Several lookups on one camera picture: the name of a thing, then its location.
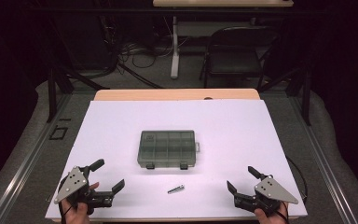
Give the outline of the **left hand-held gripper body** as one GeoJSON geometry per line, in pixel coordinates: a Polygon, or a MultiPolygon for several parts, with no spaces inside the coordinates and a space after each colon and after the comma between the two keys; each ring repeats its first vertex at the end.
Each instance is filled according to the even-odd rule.
{"type": "Polygon", "coordinates": [[[95,208],[111,207],[115,197],[113,191],[97,192],[90,188],[89,175],[96,170],[95,166],[75,166],[61,181],[54,203],[61,204],[66,200],[73,207],[85,203],[88,206],[88,215],[91,215],[95,208]]]}

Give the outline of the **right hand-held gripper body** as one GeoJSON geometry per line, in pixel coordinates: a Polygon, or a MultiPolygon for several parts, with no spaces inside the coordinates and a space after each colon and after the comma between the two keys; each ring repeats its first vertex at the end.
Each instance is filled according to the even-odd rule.
{"type": "Polygon", "coordinates": [[[233,188],[234,205],[237,208],[254,212],[261,209],[266,215],[277,212],[281,203],[298,204],[298,199],[278,183],[272,175],[255,175],[260,182],[254,186],[253,196],[237,192],[233,188]]]}

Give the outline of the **silver nail clipper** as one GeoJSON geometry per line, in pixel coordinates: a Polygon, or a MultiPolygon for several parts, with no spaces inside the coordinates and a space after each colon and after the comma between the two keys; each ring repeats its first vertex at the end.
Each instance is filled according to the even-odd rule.
{"type": "Polygon", "coordinates": [[[184,189],[185,189],[185,185],[179,185],[179,186],[177,186],[177,187],[175,187],[173,189],[168,190],[167,193],[172,194],[172,193],[184,190],[184,189]]]}

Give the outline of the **clear plastic compartment box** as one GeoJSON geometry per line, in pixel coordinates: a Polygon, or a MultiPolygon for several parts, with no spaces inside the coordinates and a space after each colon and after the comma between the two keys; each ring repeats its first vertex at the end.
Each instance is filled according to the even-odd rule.
{"type": "Polygon", "coordinates": [[[195,166],[198,150],[192,130],[142,131],[137,161],[149,170],[173,167],[187,170],[195,166]]]}

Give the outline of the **person's right hand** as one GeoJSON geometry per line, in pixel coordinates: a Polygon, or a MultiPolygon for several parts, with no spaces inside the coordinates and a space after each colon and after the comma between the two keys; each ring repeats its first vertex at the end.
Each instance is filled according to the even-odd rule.
{"type": "Polygon", "coordinates": [[[288,203],[281,203],[280,208],[267,216],[262,209],[255,209],[255,216],[260,224],[289,224],[288,203]]]}

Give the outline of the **person's left hand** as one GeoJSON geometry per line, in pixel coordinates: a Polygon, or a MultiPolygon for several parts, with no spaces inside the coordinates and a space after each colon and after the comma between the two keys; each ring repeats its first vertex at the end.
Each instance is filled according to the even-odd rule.
{"type": "Polygon", "coordinates": [[[61,201],[62,224],[90,224],[88,205],[78,203],[73,207],[66,199],[61,201]]]}

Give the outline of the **black metal stand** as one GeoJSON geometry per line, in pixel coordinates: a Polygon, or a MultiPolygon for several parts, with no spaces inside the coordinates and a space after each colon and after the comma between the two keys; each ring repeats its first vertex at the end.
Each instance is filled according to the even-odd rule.
{"type": "Polygon", "coordinates": [[[106,87],[95,83],[94,81],[80,75],[77,71],[71,70],[65,66],[55,66],[51,68],[48,72],[49,112],[47,122],[52,122],[58,111],[56,87],[59,87],[64,94],[71,94],[74,91],[75,88],[70,81],[71,77],[76,80],[79,80],[80,82],[86,84],[89,87],[92,87],[96,91],[106,90],[106,87]]]}
{"type": "Polygon", "coordinates": [[[285,79],[290,78],[285,90],[288,96],[296,96],[302,90],[301,117],[310,126],[310,84],[311,71],[306,66],[299,66],[289,70],[287,73],[273,79],[268,84],[258,88],[259,92],[267,91],[278,85],[285,79]]]}

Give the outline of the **black folding chair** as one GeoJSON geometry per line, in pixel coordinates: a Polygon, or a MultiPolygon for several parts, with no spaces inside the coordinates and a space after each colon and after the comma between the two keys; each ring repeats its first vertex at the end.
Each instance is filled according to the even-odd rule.
{"type": "Polygon", "coordinates": [[[280,41],[272,28],[235,26],[214,32],[206,45],[200,79],[208,87],[210,77],[257,78],[259,90],[264,65],[274,45],[280,41]]]}

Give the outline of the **wooden desk with white leg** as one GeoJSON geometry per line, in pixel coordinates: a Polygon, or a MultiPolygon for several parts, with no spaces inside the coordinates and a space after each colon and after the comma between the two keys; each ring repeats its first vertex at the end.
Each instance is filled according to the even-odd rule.
{"type": "MultiPolygon", "coordinates": [[[[256,8],[274,8],[291,7],[293,0],[153,0],[154,7],[171,9],[239,9],[240,7],[256,8]]],[[[230,21],[181,21],[177,16],[172,17],[172,69],[171,78],[176,79],[179,76],[179,36],[200,37],[209,36],[218,28],[225,25],[231,25],[230,21]]]]}

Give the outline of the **metal floor rail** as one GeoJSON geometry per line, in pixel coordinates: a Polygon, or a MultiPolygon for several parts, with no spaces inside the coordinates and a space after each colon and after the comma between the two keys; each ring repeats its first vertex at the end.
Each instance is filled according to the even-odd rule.
{"type": "Polygon", "coordinates": [[[0,224],[56,224],[46,212],[76,135],[71,103],[70,95],[61,97],[56,116],[47,123],[47,101],[38,102],[0,172],[0,224]]]}
{"type": "Polygon", "coordinates": [[[310,151],[318,165],[318,168],[324,179],[324,183],[330,193],[337,211],[340,214],[343,224],[358,224],[358,221],[349,205],[347,197],[344,195],[342,187],[338,184],[337,178],[334,175],[327,158],[325,157],[324,151],[319,141],[317,140],[312,127],[303,119],[299,100],[295,97],[289,97],[289,102],[294,109],[297,119],[305,131],[306,136],[310,140],[310,151]]]}

